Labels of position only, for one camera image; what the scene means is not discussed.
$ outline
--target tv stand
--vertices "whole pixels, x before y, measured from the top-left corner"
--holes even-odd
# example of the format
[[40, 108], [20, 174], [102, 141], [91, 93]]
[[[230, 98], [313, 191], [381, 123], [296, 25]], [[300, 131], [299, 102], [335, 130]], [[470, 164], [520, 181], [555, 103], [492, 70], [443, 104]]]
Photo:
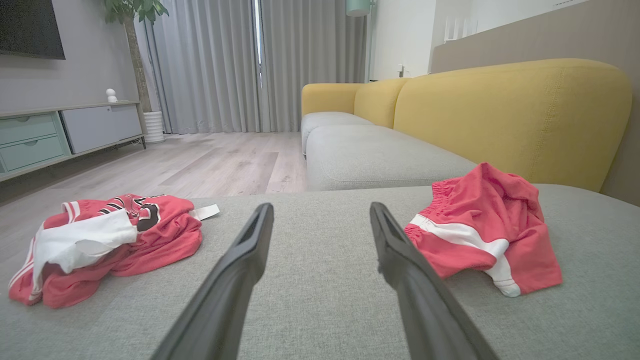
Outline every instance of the tv stand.
[[140, 102], [0, 113], [0, 181], [93, 151], [140, 140]]

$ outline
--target gray wall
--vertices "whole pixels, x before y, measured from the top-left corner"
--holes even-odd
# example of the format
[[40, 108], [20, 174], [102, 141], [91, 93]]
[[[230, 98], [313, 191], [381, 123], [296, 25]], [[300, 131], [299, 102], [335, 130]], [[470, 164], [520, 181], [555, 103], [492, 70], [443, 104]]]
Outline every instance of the gray wall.
[[640, 0], [590, 0], [440, 45], [433, 72], [552, 58], [615, 65], [634, 88], [627, 131], [601, 192], [640, 206]]
[[120, 23], [105, 24], [103, 0], [53, 0], [66, 60], [0, 55], [0, 113], [138, 100]]

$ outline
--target lamp shade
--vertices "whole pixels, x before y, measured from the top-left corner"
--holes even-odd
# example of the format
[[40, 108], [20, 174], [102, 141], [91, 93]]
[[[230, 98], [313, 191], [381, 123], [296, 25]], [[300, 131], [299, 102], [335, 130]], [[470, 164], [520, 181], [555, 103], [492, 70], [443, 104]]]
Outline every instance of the lamp shade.
[[347, 16], [366, 16], [371, 11], [371, 0], [347, 0]]

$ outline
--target white plant pot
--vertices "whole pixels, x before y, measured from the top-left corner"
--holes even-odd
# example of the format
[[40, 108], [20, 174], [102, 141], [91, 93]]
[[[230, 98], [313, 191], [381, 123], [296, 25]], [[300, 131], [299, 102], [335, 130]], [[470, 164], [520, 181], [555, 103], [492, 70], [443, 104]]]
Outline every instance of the white plant pot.
[[159, 143], [164, 141], [162, 112], [153, 111], [151, 113], [143, 113], [145, 124], [147, 125], [147, 133], [145, 134], [146, 143]]

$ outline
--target sofa armrest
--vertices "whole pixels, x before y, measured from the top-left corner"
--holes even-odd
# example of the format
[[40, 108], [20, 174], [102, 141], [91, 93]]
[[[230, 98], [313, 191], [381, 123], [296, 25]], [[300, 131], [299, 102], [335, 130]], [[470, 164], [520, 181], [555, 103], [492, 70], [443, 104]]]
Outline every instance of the sofa armrest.
[[356, 92], [363, 84], [308, 84], [302, 88], [302, 116], [320, 111], [353, 114]]

